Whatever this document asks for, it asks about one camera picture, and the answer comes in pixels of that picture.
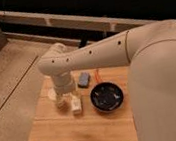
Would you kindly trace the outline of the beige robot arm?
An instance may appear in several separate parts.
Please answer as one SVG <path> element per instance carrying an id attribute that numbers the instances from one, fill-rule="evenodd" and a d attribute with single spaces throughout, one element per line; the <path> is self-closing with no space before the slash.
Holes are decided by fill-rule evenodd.
<path id="1" fill-rule="evenodd" d="M 176 20 L 157 21 L 69 52 L 53 44 L 38 68 L 58 94 L 75 89 L 71 72 L 127 66 L 138 141 L 176 141 Z"/>

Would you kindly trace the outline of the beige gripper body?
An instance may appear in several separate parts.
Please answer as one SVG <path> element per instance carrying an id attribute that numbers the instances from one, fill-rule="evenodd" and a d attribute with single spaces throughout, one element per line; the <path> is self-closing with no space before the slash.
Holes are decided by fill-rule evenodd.
<path id="1" fill-rule="evenodd" d="M 51 77 L 56 94 L 68 94 L 75 90 L 75 80 L 70 72 L 62 73 Z"/>

